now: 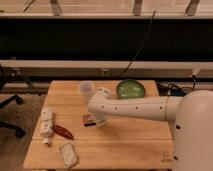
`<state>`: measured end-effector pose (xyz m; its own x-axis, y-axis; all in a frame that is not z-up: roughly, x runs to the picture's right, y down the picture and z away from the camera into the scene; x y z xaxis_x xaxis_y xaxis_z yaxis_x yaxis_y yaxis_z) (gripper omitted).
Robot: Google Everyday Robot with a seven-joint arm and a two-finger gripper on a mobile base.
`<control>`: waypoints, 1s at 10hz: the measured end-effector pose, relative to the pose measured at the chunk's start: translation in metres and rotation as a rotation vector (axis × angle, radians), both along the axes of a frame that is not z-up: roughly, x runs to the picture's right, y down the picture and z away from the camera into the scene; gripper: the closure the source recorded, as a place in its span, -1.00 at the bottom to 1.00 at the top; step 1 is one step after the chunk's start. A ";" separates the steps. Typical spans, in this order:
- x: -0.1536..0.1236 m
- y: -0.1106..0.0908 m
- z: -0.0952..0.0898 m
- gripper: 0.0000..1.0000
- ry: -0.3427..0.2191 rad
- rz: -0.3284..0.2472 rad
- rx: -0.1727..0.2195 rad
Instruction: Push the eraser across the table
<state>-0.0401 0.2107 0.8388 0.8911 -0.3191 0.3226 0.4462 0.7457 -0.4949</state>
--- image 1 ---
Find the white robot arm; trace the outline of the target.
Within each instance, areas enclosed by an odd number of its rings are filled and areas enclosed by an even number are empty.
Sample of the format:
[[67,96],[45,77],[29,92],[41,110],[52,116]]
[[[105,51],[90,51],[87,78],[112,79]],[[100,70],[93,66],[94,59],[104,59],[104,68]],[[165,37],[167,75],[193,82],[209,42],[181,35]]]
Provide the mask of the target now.
[[111,99],[99,88],[88,102],[96,123],[107,115],[175,123],[172,171],[213,171],[213,91],[180,96]]

